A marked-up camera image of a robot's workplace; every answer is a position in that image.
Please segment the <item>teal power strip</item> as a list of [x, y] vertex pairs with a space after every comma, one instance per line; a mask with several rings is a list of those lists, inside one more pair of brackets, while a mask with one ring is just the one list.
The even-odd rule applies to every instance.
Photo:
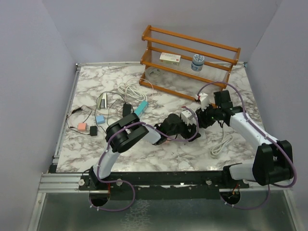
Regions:
[[146, 111], [146, 109], [148, 108], [149, 104], [146, 100], [142, 101], [139, 106], [136, 108], [136, 110], [134, 111], [134, 113], [138, 116], [141, 117], [144, 112]]

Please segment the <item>black power adapter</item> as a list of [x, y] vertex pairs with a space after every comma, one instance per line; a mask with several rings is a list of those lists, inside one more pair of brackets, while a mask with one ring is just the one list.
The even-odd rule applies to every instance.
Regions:
[[124, 103], [122, 109], [122, 117], [126, 117], [132, 113], [132, 105], [130, 103]]

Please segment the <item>light blue charger plug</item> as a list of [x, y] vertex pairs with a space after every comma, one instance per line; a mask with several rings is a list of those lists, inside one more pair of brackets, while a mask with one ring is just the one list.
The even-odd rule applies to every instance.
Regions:
[[98, 125], [105, 123], [104, 115], [97, 115], [97, 116], [95, 117], [95, 119], [96, 119], [96, 123], [97, 123]]

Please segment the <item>small salmon charger plug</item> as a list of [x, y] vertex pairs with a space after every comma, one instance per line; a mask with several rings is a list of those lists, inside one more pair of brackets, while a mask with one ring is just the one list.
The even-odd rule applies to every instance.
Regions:
[[77, 130], [79, 132], [85, 132], [87, 131], [87, 127], [88, 127], [87, 123], [78, 123]]

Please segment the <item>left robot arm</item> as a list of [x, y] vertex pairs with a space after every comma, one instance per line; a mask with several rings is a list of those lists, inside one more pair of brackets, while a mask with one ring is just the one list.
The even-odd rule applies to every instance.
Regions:
[[162, 123], [151, 126], [142, 122], [131, 113], [114, 122], [107, 128], [107, 147], [97, 164], [90, 169], [90, 185], [101, 190], [106, 185], [106, 178], [121, 153], [126, 152], [140, 140], [144, 139], [152, 145], [160, 145], [167, 139], [186, 142], [200, 137], [197, 116], [192, 113], [193, 120], [186, 121], [183, 116], [170, 114]]

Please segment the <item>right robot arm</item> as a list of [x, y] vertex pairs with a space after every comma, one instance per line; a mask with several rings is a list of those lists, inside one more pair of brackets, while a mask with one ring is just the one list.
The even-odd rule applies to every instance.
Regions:
[[242, 106], [234, 106], [227, 90], [214, 93], [215, 104], [205, 93], [196, 95], [200, 109], [196, 110], [200, 128], [207, 128], [215, 122], [223, 122], [238, 132], [256, 151], [253, 161], [224, 167], [227, 173], [221, 176], [221, 183], [232, 188], [239, 180], [257, 182], [259, 185], [275, 184], [294, 177], [292, 169], [292, 146], [287, 140], [280, 141], [269, 135], [245, 112]]

